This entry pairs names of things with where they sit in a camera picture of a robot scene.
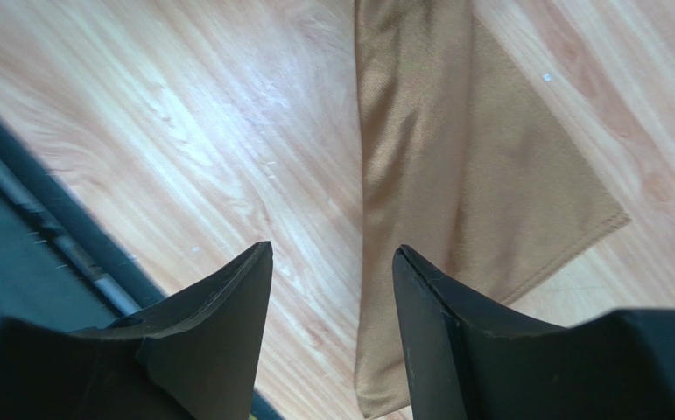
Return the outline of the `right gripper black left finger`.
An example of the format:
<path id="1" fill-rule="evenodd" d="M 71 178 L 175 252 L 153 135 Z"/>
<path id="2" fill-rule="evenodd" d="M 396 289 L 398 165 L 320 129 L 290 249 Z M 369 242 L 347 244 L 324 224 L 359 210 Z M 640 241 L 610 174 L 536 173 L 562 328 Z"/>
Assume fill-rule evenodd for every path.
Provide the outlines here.
<path id="1" fill-rule="evenodd" d="M 261 241 L 103 329 L 0 318 L 0 419 L 245 419 L 271 292 Z"/>

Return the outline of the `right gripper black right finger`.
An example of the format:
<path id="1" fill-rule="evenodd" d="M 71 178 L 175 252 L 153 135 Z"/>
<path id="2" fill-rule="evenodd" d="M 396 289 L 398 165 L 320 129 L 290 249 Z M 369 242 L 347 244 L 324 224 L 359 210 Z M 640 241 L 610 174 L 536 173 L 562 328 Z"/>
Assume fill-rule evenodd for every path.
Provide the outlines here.
<path id="1" fill-rule="evenodd" d="M 675 310 L 618 309 L 566 328 L 408 246 L 392 271 L 417 419 L 675 419 Z"/>

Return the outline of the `brown satin napkin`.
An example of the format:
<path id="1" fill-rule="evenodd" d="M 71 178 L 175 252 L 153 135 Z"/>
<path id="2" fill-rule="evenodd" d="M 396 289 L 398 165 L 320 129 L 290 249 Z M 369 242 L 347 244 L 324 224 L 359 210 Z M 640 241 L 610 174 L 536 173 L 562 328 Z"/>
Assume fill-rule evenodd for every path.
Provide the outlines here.
<path id="1" fill-rule="evenodd" d="M 469 1 L 359 1 L 362 297 L 355 392 L 410 402 L 392 259 L 416 249 L 509 304 L 629 222 Z"/>

